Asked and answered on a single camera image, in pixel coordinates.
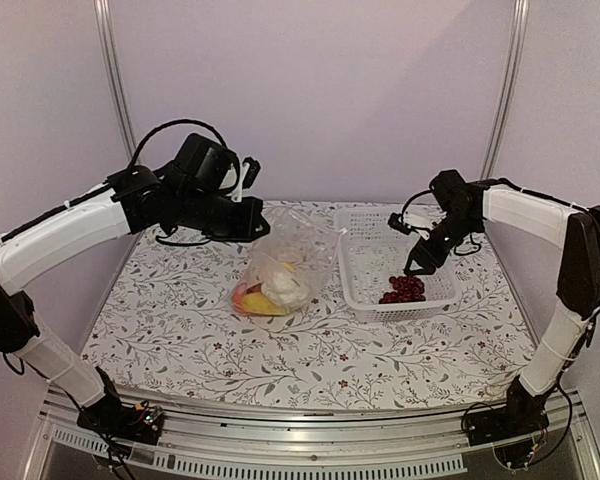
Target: table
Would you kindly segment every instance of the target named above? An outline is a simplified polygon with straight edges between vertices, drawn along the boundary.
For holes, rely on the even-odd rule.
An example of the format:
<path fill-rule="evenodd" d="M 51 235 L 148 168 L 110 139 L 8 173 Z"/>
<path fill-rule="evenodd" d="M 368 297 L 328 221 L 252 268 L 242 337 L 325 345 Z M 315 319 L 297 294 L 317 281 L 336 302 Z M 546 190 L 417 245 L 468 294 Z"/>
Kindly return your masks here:
<path fill-rule="evenodd" d="M 361 204 L 270 202 L 330 222 Z M 249 405 L 403 409 L 500 399 L 534 345 L 493 249 L 451 257 L 460 302 L 443 315 L 362 324 L 337 267 L 321 295 L 286 317 L 241 317 L 231 289 L 247 247 L 197 248 L 139 239 L 82 357 L 122 385 Z M 182 230 L 176 241 L 195 241 Z"/>

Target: clear plastic bag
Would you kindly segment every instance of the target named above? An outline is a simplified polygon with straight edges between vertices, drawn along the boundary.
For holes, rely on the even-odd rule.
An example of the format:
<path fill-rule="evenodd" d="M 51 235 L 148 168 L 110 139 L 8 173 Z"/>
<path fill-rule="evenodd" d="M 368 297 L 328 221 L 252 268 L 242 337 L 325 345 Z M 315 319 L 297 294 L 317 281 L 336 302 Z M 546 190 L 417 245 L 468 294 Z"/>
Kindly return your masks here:
<path fill-rule="evenodd" d="M 253 244 L 251 263 L 231 296 L 243 315 L 286 315 L 307 305 L 329 280 L 345 232 L 288 207 L 265 216 L 271 233 Z"/>

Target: black cable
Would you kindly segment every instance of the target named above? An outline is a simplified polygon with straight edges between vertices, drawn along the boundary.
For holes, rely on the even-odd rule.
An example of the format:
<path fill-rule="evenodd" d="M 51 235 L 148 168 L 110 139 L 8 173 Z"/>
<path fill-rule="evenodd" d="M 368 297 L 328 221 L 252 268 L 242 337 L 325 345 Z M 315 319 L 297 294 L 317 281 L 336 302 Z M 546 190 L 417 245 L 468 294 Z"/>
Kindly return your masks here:
<path fill-rule="evenodd" d="M 474 253 L 478 253 L 480 250 L 482 250 L 482 244 L 476 242 L 473 239 L 473 232 L 469 234 L 469 242 L 471 243 L 471 245 L 473 245 L 475 248 L 472 248 L 471 250 L 469 250 L 468 252 L 459 252 L 458 251 L 458 245 L 456 245 L 455 247 L 453 247 L 453 254 L 456 257 L 468 257 L 469 255 L 473 255 Z"/>
<path fill-rule="evenodd" d="M 496 181 L 498 183 L 506 185 L 507 187 L 511 188 L 512 190 L 516 190 L 518 192 L 528 193 L 529 195 L 532 195 L 534 197 L 538 197 L 543 200 L 549 200 L 551 202 L 559 203 L 560 205 L 564 205 L 565 207 L 570 207 L 570 208 L 573 208 L 574 210 L 579 210 L 581 212 L 587 211 L 586 208 L 583 208 L 580 205 L 575 205 L 573 203 L 567 202 L 565 200 L 561 200 L 560 198 L 554 197 L 552 195 L 548 195 L 546 193 L 536 192 L 535 190 L 529 190 L 528 188 L 520 187 L 505 177 L 498 178 Z"/>
<path fill-rule="evenodd" d="M 106 443 L 107 447 L 109 448 L 109 461 L 112 461 L 113 458 L 111 457 L 111 453 L 113 452 L 113 454 L 116 456 L 116 458 L 118 459 L 118 462 L 120 462 L 120 465 L 122 466 L 122 468 L 124 469 L 124 471 L 127 473 L 127 475 L 129 476 L 130 480 L 137 480 L 135 475 L 131 472 L 131 470 L 129 469 L 129 466 L 127 465 L 127 463 L 124 461 L 124 459 L 122 458 L 122 456 L 118 453 L 118 450 L 115 448 L 115 442 L 113 440 L 111 440 L 111 438 L 105 436 L 91 421 L 91 419 L 85 414 L 84 409 L 82 408 L 82 406 L 80 404 L 78 404 L 78 402 L 76 402 L 76 399 L 73 398 L 69 393 L 64 392 L 65 395 L 67 395 L 67 397 L 69 397 L 69 400 L 71 400 L 71 402 L 73 403 L 73 405 L 78 409 L 78 412 L 83 414 L 83 418 L 85 418 L 87 420 L 87 422 L 89 423 L 89 425 L 91 426 L 91 429 L 96 432 L 98 434 L 98 436 L 102 439 L 102 441 L 104 443 Z M 123 477 L 120 476 L 120 474 L 118 474 L 118 472 L 115 471 L 115 468 L 111 469 L 112 472 L 115 473 L 116 477 L 118 477 L 121 480 L 124 480 Z"/>
<path fill-rule="evenodd" d="M 462 429 L 462 431 L 464 432 L 465 435 L 469 435 L 469 430 L 465 426 L 465 422 L 467 421 L 467 415 L 469 415 L 471 410 L 473 410 L 474 408 L 477 408 L 477 407 L 487 407 L 491 411 L 494 410 L 494 408 L 491 405 L 489 405 L 488 403 L 484 403 L 484 402 L 476 402 L 473 405 L 470 405 L 469 408 L 467 408 L 464 411 L 464 413 L 462 414 L 462 418 L 460 419 L 460 428 Z"/>
<path fill-rule="evenodd" d="M 560 437 L 560 440 L 558 440 L 558 443 L 556 443 L 553 446 L 553 448 L 551 450 L 549 450 L 549 453 L 547 453 L 545 456 L 543 456 L 542 458 L 540 458 L 538 460 L 532 460 L 529 463 L 530 467 L 533 465 L 537 465 L 540 462 L 544 462 L 547 458 L 549 458 L 560 447 L 560 445 L 562 445 L 562 442 L 567 437 L 567 435 L 569 433 L 569 429 L 571 428 L 571 420 L 573 419 L 573 402 L 571 401 L 571 398 L 569 398 L 569 395 L 567 395 L 567 392 L 565 392 L 564 389 L 562 388 L 562 385 L 560 385 L 560 382 L 558 382 L 556 384 L 556 387 L 558 388 L 558 390 L 560 391 L 562 396 L 564 398 L 566 398 L 567 403 L 569 404 L 569 419 L 567 420 L 567 426 L 565 427 L 564 432 L 562 432 L 562 436 Z"/>
<path fill-rule="evenodd" d="M 203 245 L 206 245 L 207 243 L 210 243 L 211 240 L 206 238 L 201 242 L 191 242 L 191 243 L 187 243 L 187 242 L 183 242 L 183 243 L 177 243 L 177 242 L 170 242 L 169 240 L 167 240 L 167 238 L 171 238 L 173 236 L 174 233 L 176 233 L 178 231 L 178 227 L 175 228 L 175 230 L 173 232 L 171 232 L 170 235 L 166 235 L 166 236 L 162 236 L 162 235 L 156 235 L 156 242 L 158 242 L 160 245 L 165 245 L 167 247 L 202 247 Z"/>
<path fill-rule="evenodd" d="M 19 227 L 11 230 L 6 235 L 3 235 L 2 237 L 0 237 L 0 244 L 11 240 L 15 236 L 20 235 L 21 233 L 29 230 L 30 228 L 35 227 L 36 225 L 44 222 L 45 220 L 48 220 L 49 218 L 51 218 L 59 213 L 64 212 L 65 210 L 68 210 L 69 208 L 75 207 L 76 205 L 80 205 L 81 203 L 84 203 L 87 200 L 90 200 L 93 197 L 96 197 L 96 196 L 100 195 L 101 193 L 106 192 L 110 188 L 111 188 L 110 185 L 105 184 L 101 187 L 96 188 L 95 190 L 85 193 L 84 195 L 82 195 L 80 197 L 74 198 L 73 200 L 69 200 L 68 206 L 67 205 L 58 205 L 57 207 L 54 207 L 51 210 L 44 212 L 42 215 L 34 218 L 33 220 L 28 221 L 27 223 L 20 225 Z"/>
<path fill-rule="evenodd" d="M 189 118 L 180 118 L 177 120 L 171 120 L 170 122 L 166 122 L 166 123 L 163 123 L 162 125 L 158 125 L 153 130 L 151 130 L 149 133 L 147 133 L 142 140 L 140 140 L 140 143 L 136 147 L 135 152 L 133 152 L 131 161 L 129 161 L 129 165 L 127 165 L 127 171 L 130 172 L 133 169 L 133 167 L 138 163 L 138 158 L 140 158 L 140 152 L 145 147 L 147 142 L 151 139 L 151 137 L 153 137 L 155 134 L 161 132 L 162 130 L 166 130 L 167 128 L 173 127 L 175 125 L 196 125 L 198 127 L 205 128 L 215 135 L 215 137 L 218 139 L 218 142 L 220 142 L 220 145 L 227 148 L 227 143 L 224 141 L 224 138 L 222 138 L 222 135 L 220 135 L 220 133 L 213 126 L 209 125 L 208 123 L 202 122 L 200 120 L 191 120 Z"/>
<path fill-rule="evenodd" d="M 18 360 L 20 360 L 20 370 L 13 366 L 13 364 L 9 361 L 9 357 L 7 357 L 6 353 L 2 354 L 2 358 L 4 359 L 4 363 L 7 364 L 7 366 L 11 369 L 13 373 L 20 376 L 24 375 L 24 362 L 21 358 L 18 358 Z"/>
<path fill-rule="evenodd" d="M 209 239 L 204 240 L 202 242 L 176 243 L 176 242 L 170 242 L 168 240 L 165 240 L 165 238 L 168 238 L 168 237 L 161 237 L 159 235 L 156 235 L 156 242 L 158 242 L 160 245 L 165 245 L 167 247 L 202 247 L 208 243 L 211 243 L 211 240 L 209 240 Z"/>
<path fill-rule="evenodd" d="M 402 207 L 402 217 L 404 217 L 404 214 L 407 213 L 407 208 L 409 208 L 409 205 L 411 205 L 411 203 L 420 198 L 420 197 L 424 197 L 425 195 L 427 195 L 428 193 L 431 193 L 431 190 L 424 190 L 420 193 L 416 193 L 413 197 L 411 197 L 409 200 L 407 200 L 407 202 L 404 204 L 404 206 Z"/>

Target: plastic basket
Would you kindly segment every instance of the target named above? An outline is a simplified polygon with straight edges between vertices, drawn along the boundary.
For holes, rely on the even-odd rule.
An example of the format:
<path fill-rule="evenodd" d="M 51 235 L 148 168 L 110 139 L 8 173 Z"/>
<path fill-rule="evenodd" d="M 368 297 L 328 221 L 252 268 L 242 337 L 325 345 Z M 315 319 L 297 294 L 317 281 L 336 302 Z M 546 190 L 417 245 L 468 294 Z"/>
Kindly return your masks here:
<path fill-rule="evenodd" d="M 420 238 L 389 228 L 387 221 L 394 211 L 395 206 L 361 207 L 335 215 L 336 228 L 348 230 L 338 246 L 344 298 L 364 322 L 430 318 L 460 300 L 460 289 L 447 262 L 435 274 L 422 277 L 426 301 L 378 304 L 383 292 L 391 290 L 389 277 L 404 275 L 409 252 Z M 426 215 L 429 209 L 416 205 L 412 211 Z"/>

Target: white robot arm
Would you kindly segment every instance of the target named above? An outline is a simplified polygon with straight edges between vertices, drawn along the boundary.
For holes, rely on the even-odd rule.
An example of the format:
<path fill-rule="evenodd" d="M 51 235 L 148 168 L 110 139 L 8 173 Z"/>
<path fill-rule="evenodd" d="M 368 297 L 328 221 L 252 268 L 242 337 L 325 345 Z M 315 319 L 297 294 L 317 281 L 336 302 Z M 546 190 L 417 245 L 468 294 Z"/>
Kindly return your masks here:
<path fill-rule="evenodd" d="M 455 170 L 440 172 L 426 193 L 432 193 L 445 212 L 432 229 L 423 232 L 421 226 L 409 224 L 406 207 L 411 200 L 389 219 L 392 228 L 422 237 L 410 252 L 407 275 L 435 272 L 467 235 L 484 232 L 485 221 L 514 226 L 562 250 L 553 318 L 533 358 L 507 390 L 507 405 L 466 416 L 471 444 L 546 427 L 545 401 L 565 368 L 590 342 L 600 312 L 600 206 L 567 204 L 506 179 L 466 183 Z"/>
<path fill-rule="evenodd" d="M 200 230 L 209 240 L 228 242 L 266 235 L 262 201 L 243 199 L 241 193 L 258 170 L 255 160 L 239 165 L 232 151 L 192 134 L 163 168 L 152 172 L 131 165 L 82 197 L 1 235 L 0 352 L 19 357 L 65 390 L 81 408 L 80 426 L 155 444 L 163 420 L 159 410 L 122 405 L 104 371 L 83 362 L 34 318 L 24 289 L 95 245 L 156 224 L 168 235 L 182 226 Z"/>

